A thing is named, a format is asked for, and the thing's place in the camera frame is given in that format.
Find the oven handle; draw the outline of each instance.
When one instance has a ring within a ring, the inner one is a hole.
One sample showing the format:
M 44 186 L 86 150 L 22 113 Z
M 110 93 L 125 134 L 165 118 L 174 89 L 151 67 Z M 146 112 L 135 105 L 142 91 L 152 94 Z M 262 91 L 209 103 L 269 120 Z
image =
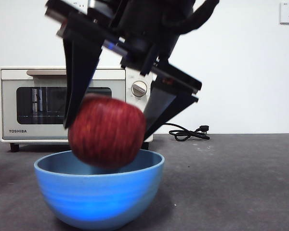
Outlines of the oven handle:
M 66 70 L 27 70 L 32 77 L 66 77 Z

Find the plug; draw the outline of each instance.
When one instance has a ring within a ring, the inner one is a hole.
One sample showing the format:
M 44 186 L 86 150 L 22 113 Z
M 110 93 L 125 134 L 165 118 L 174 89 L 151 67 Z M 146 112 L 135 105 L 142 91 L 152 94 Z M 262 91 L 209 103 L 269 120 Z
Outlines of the plug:
M 209 126 L 208 125 L 202 125 L 199 127 L 199 131 L 201 131 L 202 133 L 207 134 L 207 131 L 209 131 Z

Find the oven knob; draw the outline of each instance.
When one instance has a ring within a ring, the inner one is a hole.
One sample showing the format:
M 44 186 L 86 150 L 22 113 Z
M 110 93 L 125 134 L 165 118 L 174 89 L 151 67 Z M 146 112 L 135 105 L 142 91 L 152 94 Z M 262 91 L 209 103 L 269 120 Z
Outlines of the oven knob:
M 142 97 L 146 94 L 146 84 L 142 81 L 136 81 L 131 86 L 132 93 L 137 97 Z

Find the black cable bundle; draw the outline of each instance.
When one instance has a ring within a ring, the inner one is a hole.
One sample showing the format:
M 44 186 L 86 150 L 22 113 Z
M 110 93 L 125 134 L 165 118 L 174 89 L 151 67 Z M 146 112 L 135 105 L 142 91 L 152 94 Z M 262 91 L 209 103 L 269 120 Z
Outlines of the black cable bundle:
M 199 128 L 197 128 L 195 131 L 189 131 L 186 128 L 181 127 L 180 125 L 176 125 L 176 124 L 172 124 L 172 123 L 165 123 L 164 125 L 171 125 L 171 126 L 175 126 L 178 128 L 181 128 L 182 130 L 171 130 L 169 131 L 169 134 L 171 134 L 172 136 L 174 136 L 174 138 L 177 141 L 186 141 L 187 139 L 193 137 L 198 137 L 201 139 L 205 139 L 205 140 L 209 140 L 210 137 L 207 136 L 207 131 L 209 130 L 209 126 L 208 125 L 202 125 Z M 185 138 L 183 139 L 179 139 L 178 137 L 181 136 L 185 136 Z

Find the oven foot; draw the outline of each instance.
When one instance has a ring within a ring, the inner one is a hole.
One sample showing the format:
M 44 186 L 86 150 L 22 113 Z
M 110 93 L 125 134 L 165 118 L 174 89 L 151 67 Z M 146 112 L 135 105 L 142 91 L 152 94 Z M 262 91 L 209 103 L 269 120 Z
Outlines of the oven foot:
M 12 153 L 16 153 L 19 151 L 19 144 L 10 143 L 10 149 Z
M 144 142 L 143 145 L 141 146 L 141 149 L 149 150 L 149 143 Z

